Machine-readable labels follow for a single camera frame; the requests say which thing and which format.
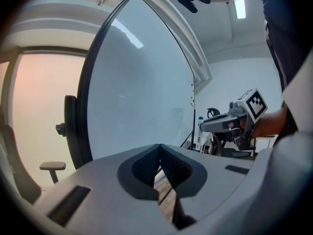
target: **white plastic surface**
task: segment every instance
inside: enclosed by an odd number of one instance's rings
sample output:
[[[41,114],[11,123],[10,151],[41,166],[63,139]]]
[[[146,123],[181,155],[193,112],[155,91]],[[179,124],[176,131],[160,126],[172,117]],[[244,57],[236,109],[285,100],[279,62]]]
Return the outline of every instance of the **white plastic surface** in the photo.
[[[87,109],[93,159],[153,143],[180,146],[193,128],[193,74],[175,38],[143,1],[121,9],[100,47]]]

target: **black cable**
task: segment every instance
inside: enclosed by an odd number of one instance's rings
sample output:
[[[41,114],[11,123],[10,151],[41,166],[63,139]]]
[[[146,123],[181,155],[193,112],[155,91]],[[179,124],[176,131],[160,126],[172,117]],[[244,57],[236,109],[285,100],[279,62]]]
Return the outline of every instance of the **black cable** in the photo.
[[[162,199],[158,202],[158,205],[161,205],[163,203],[163,201],[165,200],[165,198],[168,196],[168,194],[170,194],[171,190],[173,189],[173,187],[171,187],[169,189],[169,191],[164,195],[164,197],[162,197]]]

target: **chair backrest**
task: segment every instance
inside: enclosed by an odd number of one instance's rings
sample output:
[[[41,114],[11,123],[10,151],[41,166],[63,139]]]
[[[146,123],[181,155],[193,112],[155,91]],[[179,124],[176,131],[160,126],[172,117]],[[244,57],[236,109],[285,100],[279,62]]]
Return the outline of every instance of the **chair backrest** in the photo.
[[[41,188],[30,177],[22,164],[19,156],[14,132],[9,125],[4,124],[4,114],[0,106],[0,143],[6,153],[7,160],[11,167],[16,187],[25,200],[33,204],[41,195]]]

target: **ceiling light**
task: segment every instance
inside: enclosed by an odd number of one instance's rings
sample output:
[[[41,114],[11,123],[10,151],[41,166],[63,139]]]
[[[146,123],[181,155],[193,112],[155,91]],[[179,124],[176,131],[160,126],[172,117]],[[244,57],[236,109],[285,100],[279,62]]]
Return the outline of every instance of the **ceiling light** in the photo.
[[[246,18],[245,0],[234,0],[236,7],[236,16],[238,19]]]

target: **person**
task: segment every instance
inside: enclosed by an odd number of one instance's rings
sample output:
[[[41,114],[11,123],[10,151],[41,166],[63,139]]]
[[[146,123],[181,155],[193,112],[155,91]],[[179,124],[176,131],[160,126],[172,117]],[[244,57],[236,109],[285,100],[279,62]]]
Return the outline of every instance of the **person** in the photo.
[[[225,2],[229,0],[211,0]],[[278,69],[282,91],[301,68],[313,45],[311,24],[303,17],[310,0],[261,0],[266,20],[267,44]],[[276,141],[297,131],[287,106],[274,113],[264,114],[257,122],[252,138],[279,134]]]

